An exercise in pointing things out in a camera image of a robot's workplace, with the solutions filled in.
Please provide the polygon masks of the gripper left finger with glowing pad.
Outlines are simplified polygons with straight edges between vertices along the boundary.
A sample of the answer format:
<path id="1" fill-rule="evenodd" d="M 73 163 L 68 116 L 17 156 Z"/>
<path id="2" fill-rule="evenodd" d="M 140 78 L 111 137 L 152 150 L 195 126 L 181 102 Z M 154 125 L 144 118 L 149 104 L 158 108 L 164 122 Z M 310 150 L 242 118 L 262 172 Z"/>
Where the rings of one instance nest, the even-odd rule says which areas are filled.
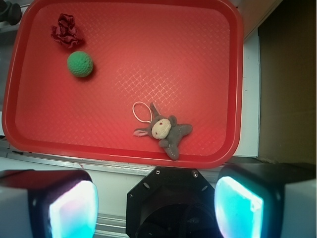
<path id="1" fill-rule="evenodd" d="M 98 192 L 85 170 L 0 173 L 2 238 L 92 238 Z"/>

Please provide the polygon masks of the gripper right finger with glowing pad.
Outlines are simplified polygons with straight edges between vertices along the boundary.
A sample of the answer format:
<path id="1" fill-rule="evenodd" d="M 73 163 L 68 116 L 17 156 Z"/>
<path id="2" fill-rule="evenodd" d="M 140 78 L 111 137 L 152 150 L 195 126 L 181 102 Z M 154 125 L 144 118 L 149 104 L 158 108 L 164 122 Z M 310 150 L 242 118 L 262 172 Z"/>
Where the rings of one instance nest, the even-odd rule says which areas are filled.
<path id="1" fill-rule="evenodd" d="M 316 166 L 225 165 L 215 185 L 214 209 L 225 238 L 315 238 Z"/>

